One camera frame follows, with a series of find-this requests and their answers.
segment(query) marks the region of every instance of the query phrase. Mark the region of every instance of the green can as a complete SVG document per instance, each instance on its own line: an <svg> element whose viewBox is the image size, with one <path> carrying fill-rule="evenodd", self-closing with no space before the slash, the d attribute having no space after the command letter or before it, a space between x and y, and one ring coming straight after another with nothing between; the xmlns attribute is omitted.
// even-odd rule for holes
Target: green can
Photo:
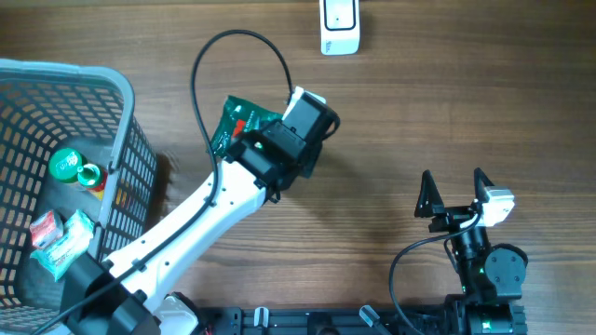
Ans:
<svg viewBox="0 0 596 335"><path fill-rule="evenodd" d="M49 158L49 174L63 183L78 184L78 168L86 163L87 159L77 150L60 149Z"/></svg>

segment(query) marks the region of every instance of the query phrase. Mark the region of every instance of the wooden surface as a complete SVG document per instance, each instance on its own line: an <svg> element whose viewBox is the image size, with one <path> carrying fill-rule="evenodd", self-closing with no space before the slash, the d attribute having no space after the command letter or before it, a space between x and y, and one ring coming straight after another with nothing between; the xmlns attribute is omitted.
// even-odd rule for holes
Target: wooden surface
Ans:
<svg viewBox="0 0 596 335"><path fill-rule="evenodd" d="M431 169L446 205L472 198L482 167L517 197L490 231L530 257L523 286L534 334L596 327L596 23L578 2L393 1L361 4L357 55L318 51L318 5L4 9L0 56L100 64L135 88L135 115L169 162L174 209L210 172L188 93L192 61L230 28L269 37L294 84L328 99L342 127L311 180L298 180L227 232L176 289L199 305L389 304L394 255L428 237L413 217ZM271 51L228 37L201 64L198 97L213 131L226 94L283 111ZM404 302L460 290L440 244L403 259Z"/></svg>

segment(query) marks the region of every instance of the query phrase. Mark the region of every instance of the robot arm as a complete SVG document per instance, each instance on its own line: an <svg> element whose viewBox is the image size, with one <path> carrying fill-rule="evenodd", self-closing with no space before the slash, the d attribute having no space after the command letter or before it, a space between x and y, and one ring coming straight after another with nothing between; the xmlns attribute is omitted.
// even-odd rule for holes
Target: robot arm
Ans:
<svg viewBox="0 0 596 335"><path fill-rule="evenodd" d="M335 128L328 133L332 124ZM203 215L114 289L71 313L64 324L75 334L160 333L152 312L178 278L235 223L267 200L277 202L296 177L310 177L322 142L338 127L339 117L324 99L298 87L282 120L240 134L228 149L218 165L219 190ZM213 176L151 231L102 263L88 254L79 257L65 275L61 312L114 282L192 220L211 192Z"/></svg>

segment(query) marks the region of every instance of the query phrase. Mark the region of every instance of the cable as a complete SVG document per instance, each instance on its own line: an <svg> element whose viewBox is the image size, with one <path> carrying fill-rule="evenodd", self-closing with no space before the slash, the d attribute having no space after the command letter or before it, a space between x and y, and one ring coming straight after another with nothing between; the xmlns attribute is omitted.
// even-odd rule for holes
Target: cable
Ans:
<svg viewBox="0 0 596 335"><path fill-rule="evenodd" d="M449 257L449 261L451 262L451 265L454 267L455 273L459 274L459 272L457 271L457 264L455 263L454 255L452 255L451 251L449 250L449 247L447 247L447 244L449 243L449 241L451 241L451 238L445 239L445 242L443 242L443 248L445 249L445 253L447 254L447 257Z"/></svg>
<svg viewBox="0 0 596 335"><path fill-rule="evenodd" d="M211 146L210 146L209 134L207 133L207 130L205 129L205 124L203 123L203 119L201 118L200 111L198 110L198 103L196 102L196 85L195 85L196 71L198 70L198 64L201 62L201 59L203 58L203 56L205 55L207 50L211 47L211 45L213 43L215 43L217 40L219 40L223 37L226 37L228 35L231 35L231 34L246 34L246 35L256 37L256 38L260 39L261 41L265 42L269 47L271 47L271 49L273 49L273 51L276 53L276 55L278 55L279 61L281 61L281 65L283 66L283 70L286 74L286 79L288 81L288 88L290 89L290 96L288 97L288 103L290 102L290 98L293 93L291 78L290 78L290 70L288 69L288 65L286 64L286 61L283 59L283 56L281 56L281 52L279 52L278 48L276 46L274 46L273 43L271 43L271 41L269 41L268 39L266 39L264 36L262 36L259 33L255 33L255 32L248 31L248 30L229 30L229 31L225 31L222 33L218 33L215 36L213 36L211 38L211 40L209 40L209 42L207 42L205 44L205 46L200 50L200 52L196 56L195 62L193 64L193 70L191 72L191 77L190 77L190 95L192 98L193 109L195 111L196 122L198 123L198 127L201 131L201 135L203 136L203 140L207 144L207 154L209 155L210 162L211 162L211 168L213 169L213 186L211 187L211 192L209 193L209 196L205 199L205 203L195 213L195 215L193 215L193 217L190 220L188 220L182 227L180 227L180 229L178 229L174 234L172 234L170 237L168 237L165 241L163 241L155 249L153 249L149 253L147 253L147 255L145 255L142 259L140 259L139 261L134 263L125 273L123 273L122 275L119 275L112 282L110 282L110 284L91 293L84 300L79 301L78 303L71 306L64 312L55 316L54 318L49 320L46 324L44 324L42 327L38 328L32 335L42 334L44 331L53 327L55 324L61 322L65 317L72 314L74 311L82 308L83 306L89 304L90 302L95 301L101 295L103 295L107 291L109 291L109 290L115 288L117 285L119 285L129 275L132 275L134 272L141 269L149 260L151 260L157 253L159 253L159 251L161 251L163 248L165 248L167 245L169 245L171 242L173 242L176 238L178 238L178 236L180 236L180 234L182 234L186 229L188 229L188 227L190 227L193 223L195 223L195 221L207 210L207 208L213 202L213 199L215 198L215 195L217 194L217 189L218 189L219 182L220 182L219 169L217 168L217 160L215 159L215 154L213 152L213 148L211 148Z"/></svg>
<svg viewBox="0 0 596 335"><path fill-rule="evenodd" d="M400 251L400 253L395 257L395 259L393 259L393 262L391 263L391 268L389 269L389 294L391 295L391 300L393 301L395 308L398 310L398 314L403 319L403 322L405 322L405 324L408 325L408 327L410 327L411 329L413 329L418 335L425 335L425 334L422 331L416 329L416 327L413 326L412 321L410 321L410 319L403 313L403 311L401 310L400 304L398 303L398 298L396 298L395 291L393 289L393 276L395 274L395 268L398 265L398 261L400 261L400 258L403 255L405 255L406 253L408 253L408 251L410 251L414 248L418 248L418 247L423 246L427 243L440 241L442 239L451 239L451 238L457 237L463 233L469 232L470 230L474 229L474 227L476 227L476 225L478 224L478 222L480 220L481 220L481 212L478 212L476 214L476 219L474 219L474 222L472 222L472 224L470 224L465 229L463 229L459 232L456 232L456 233L443 234L440 236L430 237L430 238L426 238L426 239L420 240L418 242L412 243L411 245L409 245L408 247L406 247L405 249Z"/></svg>

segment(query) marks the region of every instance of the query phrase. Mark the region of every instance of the perforated basket wall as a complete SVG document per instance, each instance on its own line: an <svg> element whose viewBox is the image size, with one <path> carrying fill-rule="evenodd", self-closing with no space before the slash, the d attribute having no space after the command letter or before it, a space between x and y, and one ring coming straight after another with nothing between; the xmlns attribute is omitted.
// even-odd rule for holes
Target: perforated basket wall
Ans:
<svg viewBox="0 0 596 335"><path fill-rule="evenodd" d="M43 212L83 208L104 228L89 251L100 260L143 233L156 156L133 107L116 71L0 60L0 333L30 332L60 307L62 283L29 259L29 225ZM49 176L66 146L107 168L101 203Z"/></svg>

